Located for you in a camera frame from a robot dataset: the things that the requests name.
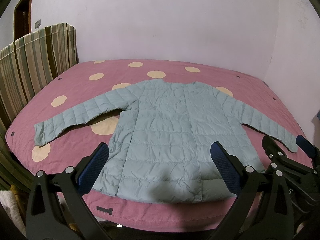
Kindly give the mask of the light blue quilted jacket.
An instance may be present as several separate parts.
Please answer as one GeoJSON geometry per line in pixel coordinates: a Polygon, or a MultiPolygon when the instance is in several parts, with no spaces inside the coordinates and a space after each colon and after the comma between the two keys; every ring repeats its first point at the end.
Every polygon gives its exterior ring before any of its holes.
{"type": "Polygon", "coordinates": [[[201,82],[142,81],[100,94],[40,122],[35,144],[119,110],[110,155],[93,189],[143,203],[200,203],[231,198],[210,156],[219,142],[243,165],[263,172],[244,126],[298,150],[296,137],[252,106],[201,82]]]}

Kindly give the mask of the white cloth beside bed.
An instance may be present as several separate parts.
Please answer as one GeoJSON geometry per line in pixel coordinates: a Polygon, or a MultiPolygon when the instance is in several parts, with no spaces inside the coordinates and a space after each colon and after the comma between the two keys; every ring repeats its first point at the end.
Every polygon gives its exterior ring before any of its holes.
{"type": "Polygon", "coordinates": [[[25,208],[22,204],[22,193],[15,185],[9,190],[1,190],[1,206],[22,235],[26,236],[25,208]]]}

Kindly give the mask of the pink polka dot bed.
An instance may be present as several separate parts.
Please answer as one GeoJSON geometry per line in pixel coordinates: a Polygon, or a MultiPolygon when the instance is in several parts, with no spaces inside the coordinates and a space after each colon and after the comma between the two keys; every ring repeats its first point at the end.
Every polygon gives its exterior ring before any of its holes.
{"type": "MultiPolygon", "coordinates": [[[[144,80],[191,83],[199,81],[261,111],[294,135],[298,123],[260,79],[232,70],[195,63],[156,60],[90,61],[63,72],[22,109],[9,127],[6,141],[11,152],[30,172],[59,173],[108,142],[119,115],[110,113],[83,127],[72,127],[48,146],[34,143],[34,125],[104,92],[144,80]]],[[[217,227],[233,198],[199,204],[147,204],[110,197],[98,191],[84,196],[99,218],[140,230],[187,232],[217,227]]]]}

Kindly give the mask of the dark wooden door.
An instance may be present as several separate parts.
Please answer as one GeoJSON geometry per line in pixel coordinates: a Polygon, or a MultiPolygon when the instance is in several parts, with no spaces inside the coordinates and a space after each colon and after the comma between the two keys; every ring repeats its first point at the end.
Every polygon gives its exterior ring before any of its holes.
{"type": "Polygon", "coordinates": [[[14,10],[14,40],[31,33],[32,0],[20,0],[14,10]]]}

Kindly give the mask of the wall light switch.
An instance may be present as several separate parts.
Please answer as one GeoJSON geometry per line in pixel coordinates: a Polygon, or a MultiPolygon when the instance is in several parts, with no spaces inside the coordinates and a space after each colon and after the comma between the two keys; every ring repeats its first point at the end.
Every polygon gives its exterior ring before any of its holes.
{"type": "Polygon", "coordinates": [[[39,28],[41,25],[41,20],[39,19],[37,22],[35,22],[35,29],[39,28]]]}

